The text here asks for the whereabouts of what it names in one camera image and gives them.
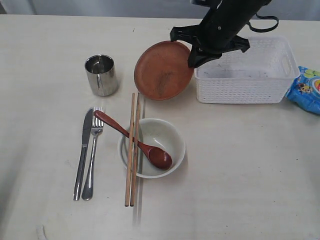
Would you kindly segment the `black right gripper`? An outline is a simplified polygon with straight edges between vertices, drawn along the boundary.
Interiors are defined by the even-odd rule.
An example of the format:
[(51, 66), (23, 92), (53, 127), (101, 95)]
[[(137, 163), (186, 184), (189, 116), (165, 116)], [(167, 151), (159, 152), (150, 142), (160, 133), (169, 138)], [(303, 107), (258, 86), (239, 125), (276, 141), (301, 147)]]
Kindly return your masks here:
[(189, 68), (198, 68), (203, 64), (217, 60), (222, 53), (250, 48), (249, 40), (238, 35), (233, 37), (211, 37), (203, 32), (199, 25), (174, 26), (170, 31), (170, 41), (184, 41), (192, 45), (187, 63)]

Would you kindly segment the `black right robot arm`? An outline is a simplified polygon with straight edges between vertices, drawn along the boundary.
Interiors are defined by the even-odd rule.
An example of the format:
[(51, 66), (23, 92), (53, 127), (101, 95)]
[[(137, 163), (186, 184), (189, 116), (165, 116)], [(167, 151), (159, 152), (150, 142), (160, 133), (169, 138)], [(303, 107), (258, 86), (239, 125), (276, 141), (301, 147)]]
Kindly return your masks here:
[(170, 40), (184, 41), (217, 54), (269, 0), (204, 0), (209, 10), (197, 25), (173, 27)]

